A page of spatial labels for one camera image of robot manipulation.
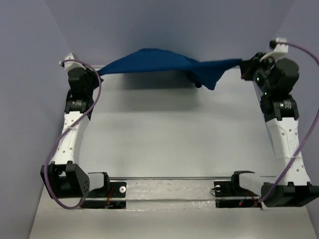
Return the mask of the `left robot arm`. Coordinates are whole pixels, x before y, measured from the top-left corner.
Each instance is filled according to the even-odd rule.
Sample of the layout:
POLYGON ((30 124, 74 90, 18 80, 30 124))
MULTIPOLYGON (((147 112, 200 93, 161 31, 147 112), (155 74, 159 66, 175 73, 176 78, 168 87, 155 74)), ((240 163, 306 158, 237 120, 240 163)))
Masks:
POLYGON ((96 74, 89 68, 75 67, 67 71, 70 89, 64 109, 62 138, 53 155, 43 165, 40 175, 51 198, 104 197, 110 192, 106 172, 86 173, 79 165, 84 132, 95 105, 93 92, 99 87, 96 74))

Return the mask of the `blue t shirt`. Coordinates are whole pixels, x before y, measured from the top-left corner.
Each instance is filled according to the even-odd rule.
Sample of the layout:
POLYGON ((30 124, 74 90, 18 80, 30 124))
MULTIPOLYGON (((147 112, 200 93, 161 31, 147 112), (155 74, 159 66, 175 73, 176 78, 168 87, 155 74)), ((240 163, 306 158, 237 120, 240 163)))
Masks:
POLYGON ((108 74, 181 71, 196 87, 214 90, 222 75, 237 67, 242 59, 197 61, 184 55, 156 48, 143 48, 111 62, 98 70, 100 76, 108 74))

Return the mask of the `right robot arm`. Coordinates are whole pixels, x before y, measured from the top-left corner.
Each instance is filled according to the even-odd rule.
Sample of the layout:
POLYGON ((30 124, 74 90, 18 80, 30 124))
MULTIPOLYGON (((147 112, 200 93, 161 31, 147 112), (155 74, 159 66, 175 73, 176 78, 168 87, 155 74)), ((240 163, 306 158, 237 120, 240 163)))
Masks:
POLYGON ((235 171, 229 189, 234 195, 246 190, 259 196, 266 207, 302 207, 319 196, 305 169, 299 141, 298 105, 291 91, 299 79, 299 66, 288 58, 258 52, 240 63, 241 78, 261 92, 260 108, 272 143, 276 180, 266 181, 252 171, 235 171))

